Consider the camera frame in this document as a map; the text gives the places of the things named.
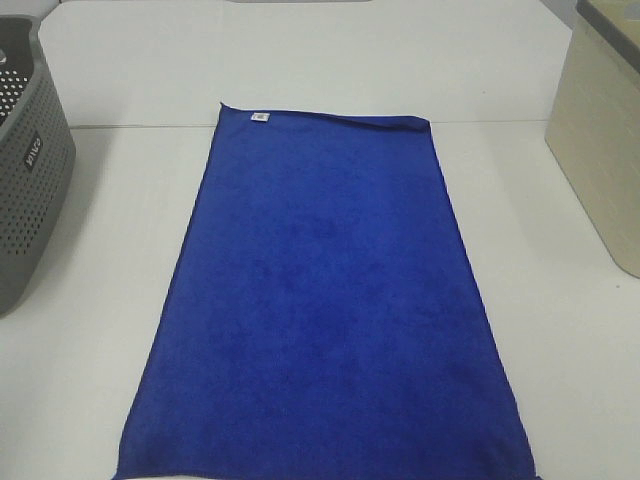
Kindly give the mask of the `beige storage box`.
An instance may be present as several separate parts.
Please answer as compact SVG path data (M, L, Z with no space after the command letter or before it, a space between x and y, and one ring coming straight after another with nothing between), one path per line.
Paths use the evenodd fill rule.
M614 263L639 274L639 4L580 1L545 141Z

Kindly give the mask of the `grey perforated plastic basket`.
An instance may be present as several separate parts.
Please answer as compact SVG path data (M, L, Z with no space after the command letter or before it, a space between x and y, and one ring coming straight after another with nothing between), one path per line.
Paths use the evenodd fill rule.
M19 303L64 204L76 146L38 33L1 17L1 314Z

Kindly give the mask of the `blue microfibre towel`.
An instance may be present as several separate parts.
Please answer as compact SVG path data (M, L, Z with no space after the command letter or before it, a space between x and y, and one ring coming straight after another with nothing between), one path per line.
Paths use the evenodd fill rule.
M119 479L533 479L430 123L222 106Z

